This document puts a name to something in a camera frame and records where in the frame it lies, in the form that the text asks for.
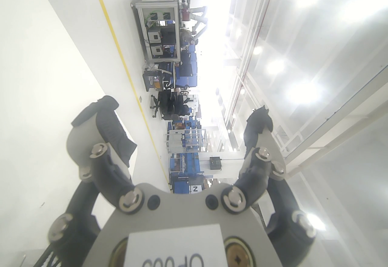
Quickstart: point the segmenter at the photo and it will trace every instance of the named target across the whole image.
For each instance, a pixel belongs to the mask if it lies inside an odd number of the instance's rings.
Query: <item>white ceiling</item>
[[[249,89],[245,109],[270,107],[274,133],[286,161],[292,162],[290,169],[319,150],[307,148],[325,147],[351,126],[371,118],[388,99],[386,88],[379,90],[388,81],[382,72],[388,65],[388,0],[230,2],[226,35],[229,48],[241,58],[236,78]],[[259,55],[252,55],[255,46],[262,47]],[[268,65],[274,61],[282,61],[284,69],[270,74]],[[381,77],[361,91],[380,72]],[[311,90],[309,95],[300,90],[290,95],[299,84],[308,84],[304,90]],[[238,100],[244,101],[238,95],[240,87],[237,81],[227,120],[240,108]],[[302,103],[314,95],[315,100]],[[338,114],[322,126],[347,102],[341,117]],[[302,144],[308,137],[308,144]]]

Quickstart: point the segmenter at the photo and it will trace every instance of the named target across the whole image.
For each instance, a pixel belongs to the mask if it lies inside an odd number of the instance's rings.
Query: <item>white floor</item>
[[[132,0],[103,1],[141,108],[98,0],[0,0],[2,266],[20,265],[25,253],[23,266],[33,265],[47,245],[50,224],[79,183],[65,150],[70,122],[104,93],[120,103],[117,112],[138,145],[134,182],[169,191],[166,123],[149,108]],[[99,205],[96,214],[103,222],[110,212]]]

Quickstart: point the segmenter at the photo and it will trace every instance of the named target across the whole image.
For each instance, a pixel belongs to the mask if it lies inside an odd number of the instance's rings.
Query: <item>industrial equipment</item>
[[[180,62],[180,13],[178,0],[141,0],[139,13],[148,62]],[[163,48],[173,46],[173,51]]]
[[[316,231],[284,180],[286,166],[265,109],[247,120],[238,180],[191,195],[134,185],[121,145],[112,145],[119,129],[110,127],[104,113],[92,108],[73,123],[67,149],[82,181],[51,226],[49,248],[36,266],[49,259],[62,267],[294,267],[307,255]],[[263,227],[251,205],[266,190],[275,213]],[[100,192],[116,208],[102,230],[91,214]]]

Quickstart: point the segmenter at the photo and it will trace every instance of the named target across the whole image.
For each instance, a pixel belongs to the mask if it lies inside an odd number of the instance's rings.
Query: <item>black hole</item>
[[[158,195],[152,195],[147,202],[147,206],[149,210],[155,210],[160,205],[160,198]]]
[[[205,204],[209,209],[215,210],[218,207],[218,199],[214,195],[208,195],[205,199]]]

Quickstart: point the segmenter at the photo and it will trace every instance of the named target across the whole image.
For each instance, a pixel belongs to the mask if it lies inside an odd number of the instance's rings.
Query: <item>metal frame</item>
[[[176,51],[176,58],[152,58],[151,47],[150,44],[146,41],[145,48],[147,50],[147,60],[148,62],[180,62],[180,19],[179,19],[179,4],[178,0],[174,0],[171,2],[147,2],[141,1],[136,3],[135,5],[140,18],[140,25],[143,32],[144,39],[148,39],[148,33],[146,25],[144,24],[144,15],[143,8],[174,8],[174,16],[175,16],[175,32],[176,32],[176,45],[174,50]]]

